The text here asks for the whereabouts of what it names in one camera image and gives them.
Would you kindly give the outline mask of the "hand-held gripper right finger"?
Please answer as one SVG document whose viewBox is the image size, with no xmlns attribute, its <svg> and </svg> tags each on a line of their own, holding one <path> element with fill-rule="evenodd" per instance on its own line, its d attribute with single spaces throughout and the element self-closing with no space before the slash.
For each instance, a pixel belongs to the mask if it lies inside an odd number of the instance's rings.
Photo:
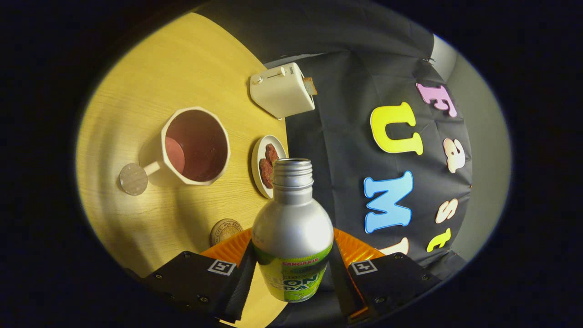
<svg viewBox="0 0 583 328">
<path fill-rule="evenodd" d="M 441 284 L 441 279 L 404 253 L 385 255 L 340 229 L 334 229 L 329 266 L 349 325 L 384 320 Z"/>
</svg>

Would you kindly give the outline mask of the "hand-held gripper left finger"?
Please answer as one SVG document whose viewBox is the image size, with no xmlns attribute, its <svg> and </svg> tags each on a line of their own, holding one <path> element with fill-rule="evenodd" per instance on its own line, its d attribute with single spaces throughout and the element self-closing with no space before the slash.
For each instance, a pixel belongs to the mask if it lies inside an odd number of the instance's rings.
<svg viewBox="0 0 583 328">
<path fill-rule="evenodd" d="M 144 277 L 125 271 L 184 312 L 235 323 L 241 320 L 256 269 L 251 237 L 251 229 L 245 229 L 201 253 L 183 251 Z"/>
</svg>

